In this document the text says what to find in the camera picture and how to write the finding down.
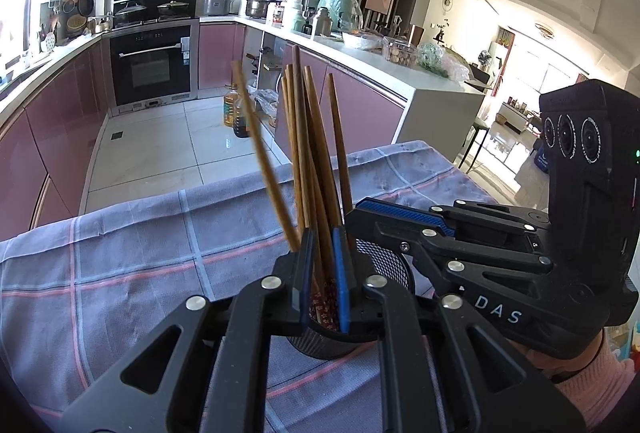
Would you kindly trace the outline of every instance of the pink knit sweater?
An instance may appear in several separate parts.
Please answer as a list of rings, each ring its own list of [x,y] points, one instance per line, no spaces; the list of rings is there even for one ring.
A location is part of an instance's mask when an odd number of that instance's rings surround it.
[[[580,410],[587,428],[593,429],[613,410],[634,376],[633,361],[620,362],[605,344],[587,368],[556,388]]]

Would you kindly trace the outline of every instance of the bar stool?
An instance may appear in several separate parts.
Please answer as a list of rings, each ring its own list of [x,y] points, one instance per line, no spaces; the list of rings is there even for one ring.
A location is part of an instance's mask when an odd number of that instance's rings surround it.
[[[471,171],[471,168],[473,168],[474,164],[476,163],[476,159],[478,158],[478,155],[480,155],[480,150],[482,150],[482,146],[484,145],[486,136],[489,135],[489,125],[486,124],[480,118],[476,118],[476,120],[474,121],[474,129],[475,129],[474,136],[471,138],[471,141],[469,141],[469,146],[467,146],[466,148],[465,156],[463,156],[462,161],[460,161],[460,165],[458,166],[458,169],[462,168],[462,165],[465,163],[466,156],[469,155],[469,151],[471,150],[471,147],[474,145],[474,142],[476,142],[476,137],[478,136],[478,133],[480,132],[480,130],[484,130],[484,137],[482,137],[482,142],[480,143],[478,151],[476,152],[476,156],[474,157],[473,161],[471,161],[471,166],[469,166],[469,169],[466,170],[467,173]]]

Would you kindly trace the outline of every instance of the ceiling light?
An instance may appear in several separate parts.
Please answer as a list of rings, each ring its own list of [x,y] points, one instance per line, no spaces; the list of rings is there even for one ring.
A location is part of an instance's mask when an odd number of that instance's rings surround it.
[[[542,36],[542,38],[553,39],[555,37],[555,34],[550,27],[543,25],[542,23],[535,23],[534,25],[540,32],[540,36]]]

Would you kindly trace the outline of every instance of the camera lens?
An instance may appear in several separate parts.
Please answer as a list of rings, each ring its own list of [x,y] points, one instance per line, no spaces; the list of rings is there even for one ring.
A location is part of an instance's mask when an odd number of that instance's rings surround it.
[[[560,116],[558,119],[558,140],[560,150],[566,158],[573,158],[575,154],[575,127],[574,121],[569,116]]]
[[[594,163],[600,157],[600,131],[595,121],[587,118],[582,123],[582,152],[587,162]]]
[[[556,143],[556,129],[554,128],[554,123],[549,118],[545,120],[545,139],[549,148],[553,148]]]

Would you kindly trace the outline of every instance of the mesh pen holder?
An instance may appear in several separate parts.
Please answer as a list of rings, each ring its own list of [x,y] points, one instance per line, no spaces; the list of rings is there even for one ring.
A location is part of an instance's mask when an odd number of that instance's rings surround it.
[[[373,267],[378,274],[392,279],[404,286],[411,294],[415,294],[414,273],[403,256],[384,249],[375,243],[356,240],[360,253],[371,257]],[[340,334],[323,327],[313,318],[309,320],[309,327],[300,337],[288,337],[289,343],[301,353],[315,359],[337,359],[353,352],[358,345],[368,341],[360,336]]]

